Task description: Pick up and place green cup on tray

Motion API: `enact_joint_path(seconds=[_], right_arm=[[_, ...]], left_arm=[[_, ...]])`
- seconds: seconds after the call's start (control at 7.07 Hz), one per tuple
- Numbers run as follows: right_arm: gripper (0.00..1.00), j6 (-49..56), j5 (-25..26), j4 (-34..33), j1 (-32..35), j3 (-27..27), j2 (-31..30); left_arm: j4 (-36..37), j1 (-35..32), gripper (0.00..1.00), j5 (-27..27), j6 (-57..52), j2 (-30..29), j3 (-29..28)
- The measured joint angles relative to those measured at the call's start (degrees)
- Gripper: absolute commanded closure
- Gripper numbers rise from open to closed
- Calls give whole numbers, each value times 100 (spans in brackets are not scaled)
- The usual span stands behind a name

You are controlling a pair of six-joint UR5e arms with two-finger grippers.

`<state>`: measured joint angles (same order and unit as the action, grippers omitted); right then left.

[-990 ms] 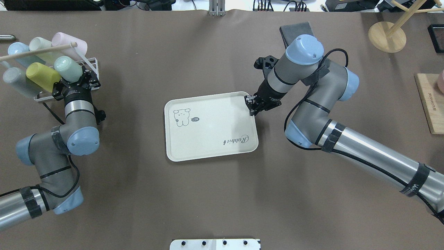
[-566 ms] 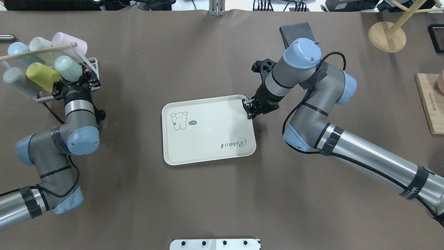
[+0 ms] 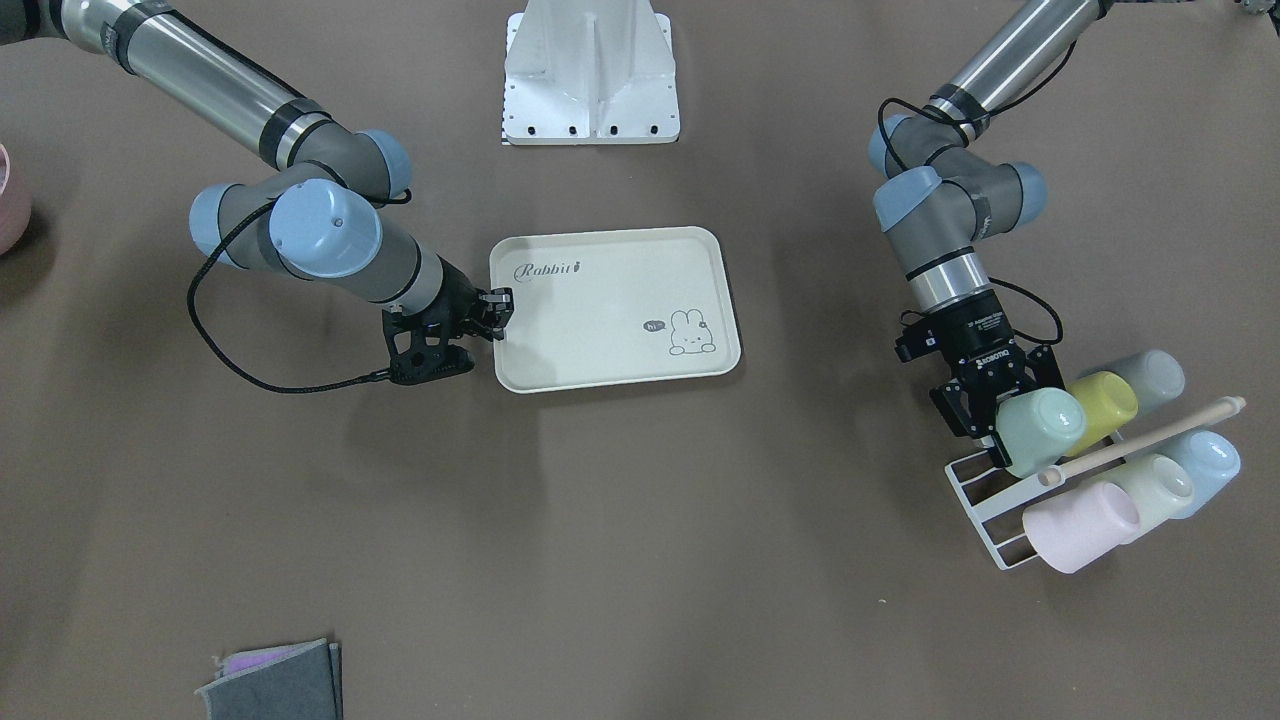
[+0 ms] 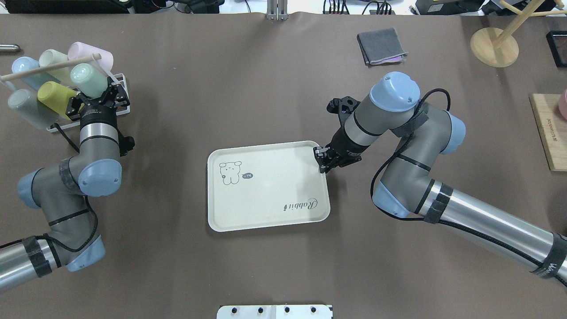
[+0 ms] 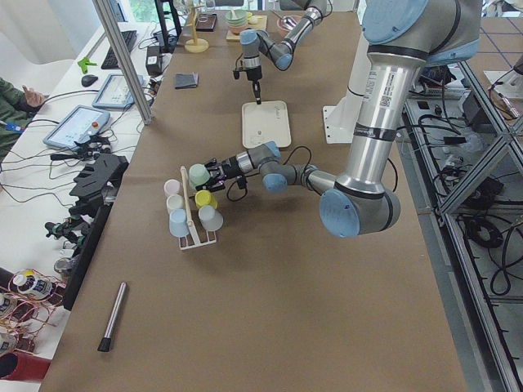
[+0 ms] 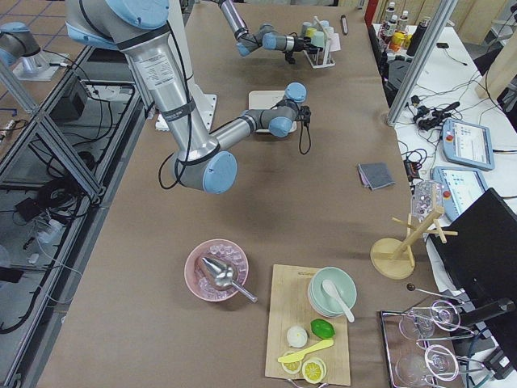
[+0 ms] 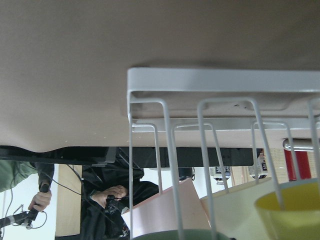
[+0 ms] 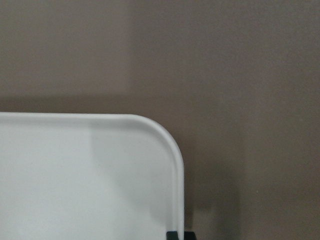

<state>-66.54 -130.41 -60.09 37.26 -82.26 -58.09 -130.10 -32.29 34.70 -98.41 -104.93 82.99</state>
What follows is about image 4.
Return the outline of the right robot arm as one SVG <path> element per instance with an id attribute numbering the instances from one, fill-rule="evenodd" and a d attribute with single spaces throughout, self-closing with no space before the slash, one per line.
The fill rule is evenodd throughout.
<path id="1" fill-rule="evenodd" d="M 429 177 L 437 157 L 456 151 L 463 142 L 466 126 L 448 108 L 429 105 L 428 96 L 421 95 L 409 75 L 392 71 L 362 101 L 351 97 L 330 101 L 327 111 L 338 115 L 340 128 L 328 145 L 314 148 L 319 171 L 328 173 L 360 161 L 362 152 L 391 131 L 400 143 L 370 186 L 371 199 L 379 210 L 397 220 L 451 227 L 525 264 L 536 276 L 565 285 L 565 236 Z"/>

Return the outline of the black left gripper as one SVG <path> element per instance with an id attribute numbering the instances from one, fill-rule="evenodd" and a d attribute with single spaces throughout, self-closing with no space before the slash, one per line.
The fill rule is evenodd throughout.
<path id="1" fill-rule="evenodd" d="M 105 91 L 105 97 L 89 99 L 83 93 L 79 93 L 75 97 L 69 98 L 66 116 L 71 121 L 78 121 L 81 118 L 81 129 L 95 123 L 111 125 L 117 129 L 116 109 L 118 107 L 129 107 L 130 101 L 125 88 L 120 82 L 108 79 L 107 83 L 108 87 Z"/>

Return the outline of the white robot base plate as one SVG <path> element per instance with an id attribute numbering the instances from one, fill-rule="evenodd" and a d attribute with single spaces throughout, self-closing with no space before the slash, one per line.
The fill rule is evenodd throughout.
<path id="1" fill-rule="evenodd" d="M 217 311 L 217 319 L 332 319 L 331 305 L 225 305 Z"/>

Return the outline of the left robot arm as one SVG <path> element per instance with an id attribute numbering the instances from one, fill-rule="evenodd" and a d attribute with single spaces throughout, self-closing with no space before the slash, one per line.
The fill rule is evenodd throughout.
<path id="1" fill-rule="evenodd" d="M 1 249 L 2 292 L 59 267 L 84 269 L 105 256 L 89 198 L 111 195 L 121 186 L 119 158 L 135 142 L 118 129 L 116 109 L 128 105 L 126 90 L 111 78 L 100 97 L 79 93 L 70 99 L 68 110 L 80 117 L 79 154 L 31 172 L 18 183 L 20 199 L 43 210 L 50 230 Z"/>

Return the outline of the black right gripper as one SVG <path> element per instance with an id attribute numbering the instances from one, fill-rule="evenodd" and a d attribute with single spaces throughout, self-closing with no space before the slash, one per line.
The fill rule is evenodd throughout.
<path id="1" fill-rule="evenodd" d="M 313 152 L 316 161 L 322 161 L 318 171 L 326 174 L 337 166 L 345 167 L 360 161 L 363 146 L 354 143 L 340 128 L 326 147 L 314 147 Z"/>

